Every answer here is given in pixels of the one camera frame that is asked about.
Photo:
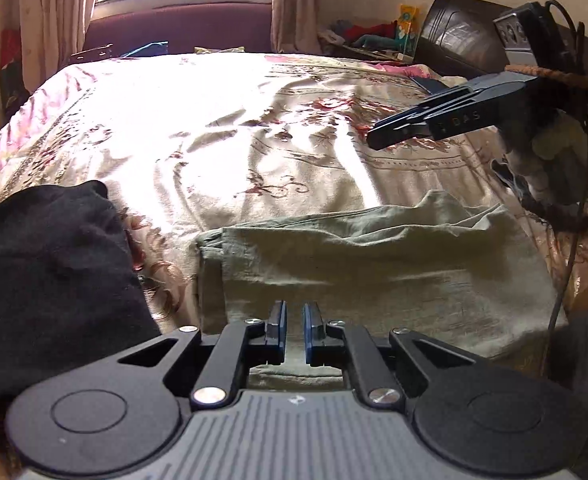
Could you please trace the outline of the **gloved right hand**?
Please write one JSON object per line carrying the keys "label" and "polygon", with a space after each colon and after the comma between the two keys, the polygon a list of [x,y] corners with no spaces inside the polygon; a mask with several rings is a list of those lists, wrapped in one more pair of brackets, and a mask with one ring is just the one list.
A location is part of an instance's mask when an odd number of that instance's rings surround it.
{"label": "gloved right hand", "polygon": [[516,65],[505,72],[529,82],[500,102],[504,154],[492,171],[529,208],[576,208],[588,194],[588,79]]}

